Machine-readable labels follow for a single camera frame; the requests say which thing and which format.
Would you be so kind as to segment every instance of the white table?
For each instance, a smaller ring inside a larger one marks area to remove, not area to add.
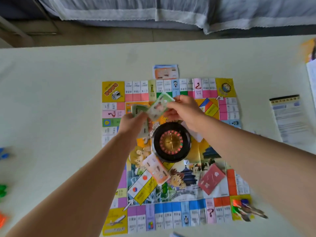
[[[179,64],[181,78],[233,78],[244,129],[280,140],[269,98],[300,94],[310,122],[315,110],[300,44],[312,36],[0,50],[0,161],[11,215],[3,236],[22,216],[101,148],[101,82],[152,78],[154,64]],[[304,149],[316,152],[313,146]],[[298,236],[255,196],[268,220],[178,229],[185,236]],[[172,230],[151,232],[167,236]],[[148,233],[137,236],[149,236]]]

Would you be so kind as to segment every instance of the game board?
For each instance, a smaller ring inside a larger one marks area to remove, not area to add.
[[[241,128],[236,92],[232,79],[152,79],[144,81],[107,81],[102,83],[102,146],[117,133],[121,117],[133,104],[150,106],[162,93],[188,95],[206,115]],[[154,129],[168,120],[161,117]],[[192,137],[188,162],[163,163],[171,179],[158,186],[142,165],[151,152],[151,139],[137,140],[130,153],[111,209],[102,229],[103,235],[227,223],[241,218],[232,215],[233,199],[251,201],[248,184],[220,158],[204,140]],[[199,179],[215,163],[226,175],[207,195]]]

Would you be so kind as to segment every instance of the person's left hand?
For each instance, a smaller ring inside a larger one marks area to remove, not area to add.
[[[133,117],[131,113],[126,114],[122,117],[119,124],[118,134],[127,135],[131,140],[135,140],[136,142],[137,136],[140,133],[144,122],[146,121],[148,122],[148,129],[151,131],[153,124],[150,122],[150,119],[148,119],[146,112],[142,112],[136,117]]]

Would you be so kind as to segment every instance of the red card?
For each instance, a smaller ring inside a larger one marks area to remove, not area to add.
[[[210,195],[224,177],[225,174],[215,164],[212,164],[197,185]]]

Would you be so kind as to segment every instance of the person's left arm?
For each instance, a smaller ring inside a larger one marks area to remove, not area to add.
[[[147,115],[121,119],[118,134],[24,216],[6,237],[98,237]]]

